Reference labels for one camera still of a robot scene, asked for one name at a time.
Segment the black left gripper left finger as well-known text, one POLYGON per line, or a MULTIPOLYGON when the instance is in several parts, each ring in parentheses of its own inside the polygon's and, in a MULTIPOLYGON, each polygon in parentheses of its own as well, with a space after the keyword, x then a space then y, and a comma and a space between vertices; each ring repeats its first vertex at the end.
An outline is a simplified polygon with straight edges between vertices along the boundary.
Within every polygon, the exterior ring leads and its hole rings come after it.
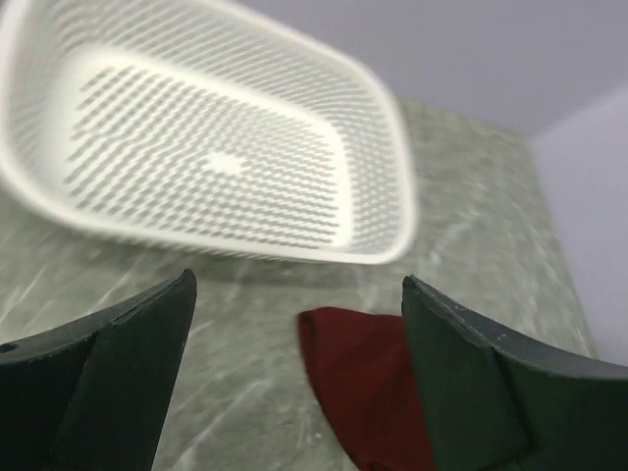
POLYGON ((1 345, 4 470, 149 470, 197 297, 190 270, 1 345))

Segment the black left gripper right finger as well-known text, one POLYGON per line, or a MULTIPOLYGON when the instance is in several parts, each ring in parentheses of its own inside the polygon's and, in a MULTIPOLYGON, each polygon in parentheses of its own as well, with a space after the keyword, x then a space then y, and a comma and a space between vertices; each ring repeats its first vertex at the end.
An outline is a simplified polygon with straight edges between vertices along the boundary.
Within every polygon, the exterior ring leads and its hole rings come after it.
POLYGON ((416 277, 402 320, 440 470, 623 470, 627 370, 521 334, 416 277))

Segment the dark red t-shirt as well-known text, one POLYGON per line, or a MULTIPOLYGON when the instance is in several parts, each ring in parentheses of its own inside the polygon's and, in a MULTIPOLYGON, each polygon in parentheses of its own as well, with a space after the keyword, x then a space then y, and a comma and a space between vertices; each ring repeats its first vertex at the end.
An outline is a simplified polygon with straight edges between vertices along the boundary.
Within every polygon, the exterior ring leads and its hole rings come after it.
POLYGON ((312 391, 353 464, 435 469, 401 318, 322 307, 298 314, 296 329, 312 391))

